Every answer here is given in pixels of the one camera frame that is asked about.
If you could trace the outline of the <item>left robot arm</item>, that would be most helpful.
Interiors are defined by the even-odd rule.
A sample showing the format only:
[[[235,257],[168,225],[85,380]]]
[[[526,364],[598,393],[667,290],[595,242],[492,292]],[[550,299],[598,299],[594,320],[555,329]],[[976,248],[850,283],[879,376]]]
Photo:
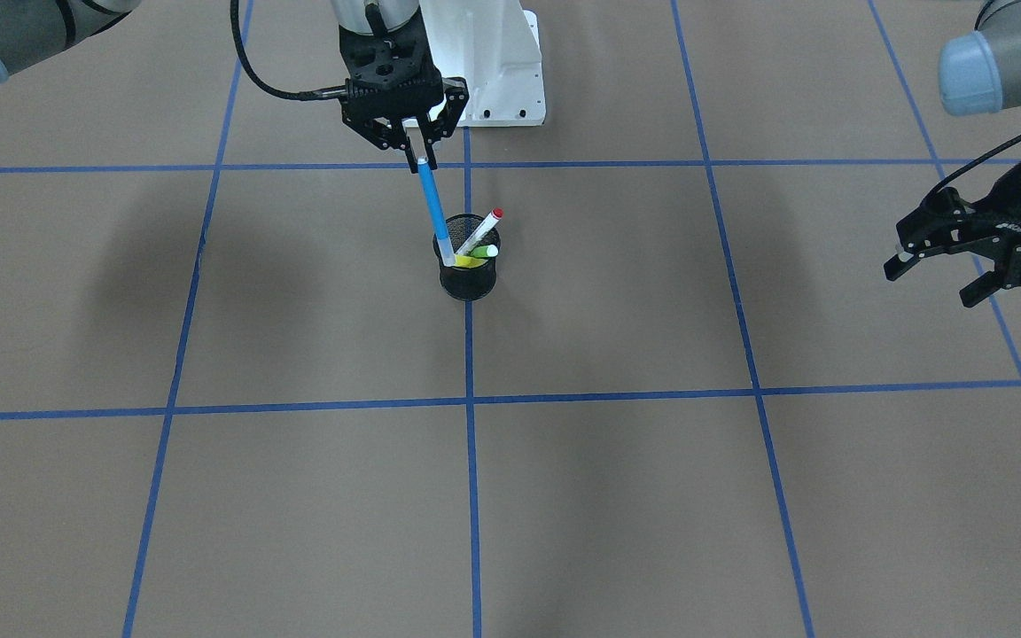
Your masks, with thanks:
[[[1021,1],[987,1],[975,27],[944,45],[939,92],[953,116],[998,113],[1021,106]],[[897,253],[884,263],[888,280],[925,259],[969,252],[992,269],[960,290],[975,307],[1001,290],[1021,288],[1021,160],[975,202],[961,198],[953,177],[941,179],[911,214],[897,222]]]

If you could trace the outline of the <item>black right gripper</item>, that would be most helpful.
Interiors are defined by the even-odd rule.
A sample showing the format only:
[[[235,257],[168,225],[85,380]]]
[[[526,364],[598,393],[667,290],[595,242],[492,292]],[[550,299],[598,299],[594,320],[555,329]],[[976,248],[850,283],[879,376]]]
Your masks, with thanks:
[[[401,148],[411,174],[423,150],[437,169],[437,145],[453,136],[470,90],[465,78],[443,76],[434,64],[426,28],[401,26],[379,39],[341,27],[338,47],[349,75],[340,99],[344,122],[379,148]],[[420,130],[404,130],[407,120]]]

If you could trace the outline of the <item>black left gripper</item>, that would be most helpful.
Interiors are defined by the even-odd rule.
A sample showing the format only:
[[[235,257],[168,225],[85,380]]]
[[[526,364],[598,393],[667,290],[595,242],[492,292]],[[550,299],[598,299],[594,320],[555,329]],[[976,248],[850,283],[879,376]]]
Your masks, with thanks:
[[[962,306],[979,306],[999,291],[1021,288],[1021,161],[975,202],[954,187],[937,187],[896,223],[896,231],[900,251],[883,265],[888,282],[925,258],[970,252],[993,267],[961,288]]]

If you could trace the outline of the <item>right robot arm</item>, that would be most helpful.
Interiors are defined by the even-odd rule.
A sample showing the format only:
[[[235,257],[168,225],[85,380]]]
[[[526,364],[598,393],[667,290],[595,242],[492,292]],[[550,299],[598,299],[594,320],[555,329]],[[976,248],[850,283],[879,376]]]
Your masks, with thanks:
[[[12,75],[121,23],[135,1],[0,1],[0,84]],[[437,168],[434,146],[454,135],[470,100],[467,81],[442,75],[417,1],[335,1],[344,83],[277,89],[245,50],[242,4],[230,3],[240,68],[256,88],[284,101],[336,101],[341,119],[374,148],[404,154],[409,169]]]

